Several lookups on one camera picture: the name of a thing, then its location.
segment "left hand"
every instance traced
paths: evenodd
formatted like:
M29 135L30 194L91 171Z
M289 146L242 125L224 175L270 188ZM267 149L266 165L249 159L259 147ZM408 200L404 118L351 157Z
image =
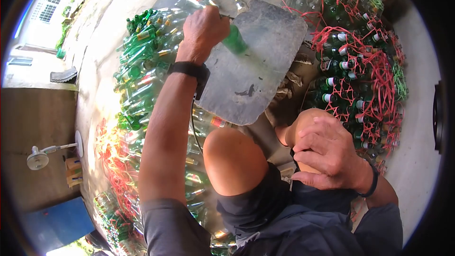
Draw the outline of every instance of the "left hand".
M301 130L299 137L293 147L294 159L321 174L296 172L292 179L320 190L346 188L362 194L368 192L373 171L366 160L357 156L352 135L336 118L315 117L314 124Z
M180 43L176 62L202 65L212 48L229 35L229 18L220 17L218 7L207 6L188 16L183 25L185 38Z

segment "pile of bottles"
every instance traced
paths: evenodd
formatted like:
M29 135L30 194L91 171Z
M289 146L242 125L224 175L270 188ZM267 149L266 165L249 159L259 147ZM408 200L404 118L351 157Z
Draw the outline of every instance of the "pile of bottles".
M312 27L318 27L317 18L322 27L327 26L319 34L316 29L313 49L320 77L310 83L302 109L320 108L343 117L340 120L353 135L359 155L384 165L379 155L400 144L401 101L409 93L398 37L380 20L384 4L381 0L282 1L309 25L314 23ZM384 90L383 76L393 77L393 89ZM387 90L395 93L388 104Z
M142 245L131 235L132 226L119 209L116 197L105 191L93 199L107 243L120 256L135 256L143 251Z
M129 36L125 37L122 45L116 49L122 53L119 57L120 67L113 77L117 82L114 92L120 95L120 112L115 116L120 134L119 154L128 165L129 172L139 172L145 134L156 99L167 78L167 71L175 61L179 43L184 39L183 23L189 14L207 5L218 6L215 0L180 0L176 3L178 8L147 9L134 18L127 19ZM238 28L233 24L230 35L223 44L234 54L247 48ZM186 170L183 176L187 207L197 222L205 227L209 221L209 208L206 206L205 197L212 185L202 170L204 141L211 131L230 127L231 124L196 105L188 115L191 115L191 119L188 125ZM131 185L136 186L137 180L132 179L134 182ZM128 228L143 234L139 196L132 193L136 191L124 192L122 198L128 199L128 208L122 209L130 213L128 217L132 224ZM118 211L118 204L110 208L110 211ZM227 244L221 240L214 241L213 249L217 255L230 255L231 241Z

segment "dark shorts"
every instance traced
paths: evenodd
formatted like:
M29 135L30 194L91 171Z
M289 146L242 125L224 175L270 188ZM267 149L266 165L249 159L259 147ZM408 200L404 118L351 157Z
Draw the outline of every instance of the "dark shorts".
M259 185L237 196L219 196L217 210L226 228L238 237L248 237L272 222L284 208L302 205L309 210L350 214L350 203L357 194L350 189L318 190L293 181L281 180L280 171L272 163Z

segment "black wrist strap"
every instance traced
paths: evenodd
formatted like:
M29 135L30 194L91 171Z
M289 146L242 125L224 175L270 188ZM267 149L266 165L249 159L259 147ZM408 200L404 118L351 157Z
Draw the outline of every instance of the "black wrist strap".
M376 169L376 167L374 167L374 165L372 165L370 162L368 162L368 164L370 164L373 170L373 183L371 184L370 190L368 190L368 192L366 192L365 194L357 192L357 195L361 196L362 198L367 198L371 196L374 193L374 190L376 190L376 186L378 185L379 172Z
M202 92L204 91L207 80L210 77L210 71L205 64L197 65L188 61L179 61L174 63L168 70L168 74L173 72L184 73L186 75L195 77L197 80L196 93L194 99L199 101Z

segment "wooden board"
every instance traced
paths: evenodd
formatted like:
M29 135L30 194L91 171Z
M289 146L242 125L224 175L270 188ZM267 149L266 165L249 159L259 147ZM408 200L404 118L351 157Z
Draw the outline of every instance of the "wooden board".
M237 124L254 123L270 104L306 35L304 20L260 0L233 21L249 49L234 55L219 43L206 62L210 77L196 104Z

